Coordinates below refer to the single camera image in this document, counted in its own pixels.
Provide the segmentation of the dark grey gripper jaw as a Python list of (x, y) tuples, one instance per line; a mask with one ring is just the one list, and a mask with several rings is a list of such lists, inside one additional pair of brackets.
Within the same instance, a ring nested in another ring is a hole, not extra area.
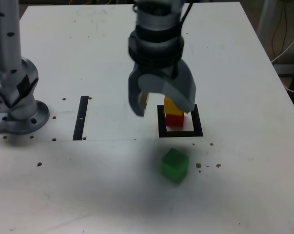
[(144, 93), (138, 86), (138, 79), (142, 75), (139, 66), (135, 64), (128, 78), (129, 104), (133, 112), (139, 117), (144, 117), (148, 99), (148, 93)]

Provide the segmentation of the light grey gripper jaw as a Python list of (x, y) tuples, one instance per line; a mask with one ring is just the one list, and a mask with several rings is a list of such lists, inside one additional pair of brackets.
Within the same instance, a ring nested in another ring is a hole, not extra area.
[(167, 96), (179, 110), (185, 113), (193, 111), (195, 107), (196, 84), (188, 65), (182, 59), (179, 61), (176, 79), (146, 74), (140, 76), (138, 86), (145, 93)]

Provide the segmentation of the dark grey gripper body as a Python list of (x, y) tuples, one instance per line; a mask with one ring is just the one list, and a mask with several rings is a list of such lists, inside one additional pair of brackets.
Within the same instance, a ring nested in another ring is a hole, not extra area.
[(157, 68), (147, 63), (135, 62), (134, 65), (134, 80), (138, 80), (140, 76), (150, 74), (160, 78), (174, 80), (178, 76), (179, 62), (173, 63), (171, 66)]

